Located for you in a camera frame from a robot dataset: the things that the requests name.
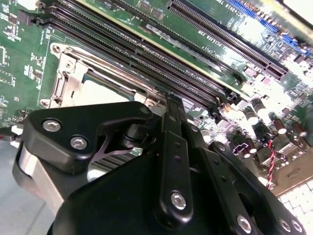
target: white connector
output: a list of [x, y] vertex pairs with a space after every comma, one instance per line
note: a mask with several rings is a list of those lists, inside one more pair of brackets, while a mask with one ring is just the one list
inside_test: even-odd
[[29, 11], [36, 10], [38, 0], [18, 0], [18, 4], [25, 7]]

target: blue slot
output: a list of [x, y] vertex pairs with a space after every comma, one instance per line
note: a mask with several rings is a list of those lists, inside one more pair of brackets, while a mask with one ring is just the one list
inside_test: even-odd
[[[235, 8], [237, 8], [238, 10], [242, 11], [243, 13], [247, 14], [249, 17], [256, 19], [258, 22], [260, 22], [261, 25], [263, 25], [267, 30], [269, 30], [272, 33], [277, 33], [279, 31], [279, 29], [273, 25], [271, 25], [270, 23], [268, 23], [266, 20], [264, 20], [263, 18], [261, 18], [260, 16], [258, 16], [256, 13], [254, 13], [253, 11], [251, 11], [249, 8], [247, 8], [246, 6], [244, 6], [243, 4], [241, 4], [239, 1], [237, 0], [226, 0], [228, 3], [232, 4]], [[292, 40], [291, 37], [289, 37], [288, 35], [284, 35], [282, 40], [287, 43], [289, 46], [291, 46], [292, 48], [294, 48], [296, 51], [301, 52], [301, 54], [308, 56], [310, 54], [309, 50], [306, 50], [306, 52], [302, 52], [300, 50], [300, 48], [298, 47], [298, 43], [295, 42], [294, 40]]]

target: electrolytic capacitor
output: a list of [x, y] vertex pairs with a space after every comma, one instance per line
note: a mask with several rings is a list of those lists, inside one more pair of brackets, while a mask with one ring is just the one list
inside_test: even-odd
[[211, 135], [210, 132], [206, 129], [201, 131], [201, 134], [203, 136], [204, 142], [208, 143], [211, 141]]
[[251, 126], [258, 123], [259, 119], [251, 107], [247, 107], [244, 110], [244, 114], [245, 114], [246, 119], [248, 120], [248, 122]]
[[256, 149], [256, 147], [254, 145], [253, 140], [252, 139], [247, 139], [246, 142], [248, 144], [248, 148], [247, 149], [248, 149], [249, 153], [255, 154], [257, 152], [257, 149]]
[[281, 119], [277, 118], [273, 121], [273, 125], [275, 126], [277, 133], [279, 135], [283, 135], [287, 132], [287, 129], [285, 128], [283, 122], [281, 121]]
[[268, 117], [268, 111], [260, 99], [253, 100], [253, 108], [259, 118]]
[[299, 137], [306, 137], [308, 134], [308, 132], [303, 128], [303, 126], [299, 122], [293, 123], [291, 127]]

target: screw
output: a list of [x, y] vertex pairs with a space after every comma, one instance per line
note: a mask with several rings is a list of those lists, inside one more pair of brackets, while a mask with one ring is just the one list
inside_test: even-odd
[[85, 149], [87, 148], [87, 140], [85, 140], [83, 137], [75, 136], [70, 140], [70, 145], [75, 149]]
[[176, 121], [176, 119], [173, 116], [170, 116], [170, 120]]
[[237, 216], [237, 223], [247, 234], [250, 234], [252, 232], [252, 227], [249, 223], [249, 221], [244, 218], [242, 215]]
[[302, 233], [302, 232], [303, 232], [302, 227], [300, 226], [300, 224], [298, 224], [297, 221], [292, 220], [291, 223], [292, 223], [293, 227], [294, 227], [299, 233]]
[[171, 201], [178, 210], [183, 210], [187, 206], [185, 198], [179, 192], [172, 193]]
[[43, 128], [49, 132], [57, 132], [61, 129], [61, 124], [56, 120], [46, 120], [43, 122]]
[[58, 46], [53, 46], [52, 47], [52, 50], [55, 52], [55, 53], [60, 53], [61, 49], [58, 47]]
[[143, 112], [144, 114], [149, 114], [150, 113], [150, 110], [148, 108], [146, 108], [146, 107], [141, 107], [140, 111]]
[[194, 132], [198, 132], [198, 129], [197, 129], [197, 127], [196, 126], [191, 126], [191, 130], [193, 130]]
[[225, 145], [222, 143], [217, 143], [217, 147], [221, 150], [221, 151], [225, 151]]
[[285, 220], [279, 219], [278, 221], [284, 230], [286, 230], [288, 233], [291, 232], [290, 226], [289, 226], [289, 224], [287, 224], [287, 222]]

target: wire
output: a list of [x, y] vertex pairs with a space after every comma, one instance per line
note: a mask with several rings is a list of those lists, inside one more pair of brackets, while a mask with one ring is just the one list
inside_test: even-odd
[[274, 169], [274, 159], [276, 155], [275, 148], [272, 145], [273, 141], [268, 142], [268, 147], [270, 149], [270, 164], [269, 164], [269, 170], [268, 170], [268, 182], [266, 184], [266, 188], [269, 188], [269, 185], [273, 179], [273, 169]]

